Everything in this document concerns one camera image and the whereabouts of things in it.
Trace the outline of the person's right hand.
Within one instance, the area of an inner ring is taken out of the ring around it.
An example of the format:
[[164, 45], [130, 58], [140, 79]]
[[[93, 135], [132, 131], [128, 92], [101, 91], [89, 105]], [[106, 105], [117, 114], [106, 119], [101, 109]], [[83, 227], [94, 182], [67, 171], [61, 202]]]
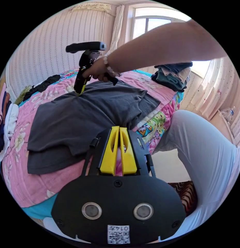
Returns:
[[105, 73], [108, 73], [110, 76], [114, 76], [114, 74], [110, 73], [110, 71], [107, 70], [106, 65], [104, 64], [104, 59], [99, 58], [89, 69], [83, 72], [82, 76], [83, 78], [92, 76], [94, 79], [107, 82], [108, 78], [105, 76]]

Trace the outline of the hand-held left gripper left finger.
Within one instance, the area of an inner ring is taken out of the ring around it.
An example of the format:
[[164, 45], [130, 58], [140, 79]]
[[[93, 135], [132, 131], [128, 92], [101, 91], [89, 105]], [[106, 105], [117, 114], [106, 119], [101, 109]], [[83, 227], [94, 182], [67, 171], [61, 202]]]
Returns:
[[113, 126], [107, 134], [105, 149], [100, 172], [102, 174], [115, 174], [118, 150], [119, 126]]

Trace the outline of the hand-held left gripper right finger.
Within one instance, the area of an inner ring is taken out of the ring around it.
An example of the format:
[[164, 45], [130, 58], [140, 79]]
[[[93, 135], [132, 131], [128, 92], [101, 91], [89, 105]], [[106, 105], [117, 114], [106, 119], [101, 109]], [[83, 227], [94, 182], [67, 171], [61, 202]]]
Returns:
[[137, 172], [137, 166], [135, 162], [135, 156], [131, 144], [131, 139], [127, 128], [119, 128], [120, 138], [120, 151], [121, 151], [121, 164], [122, 175], [132, 175]]

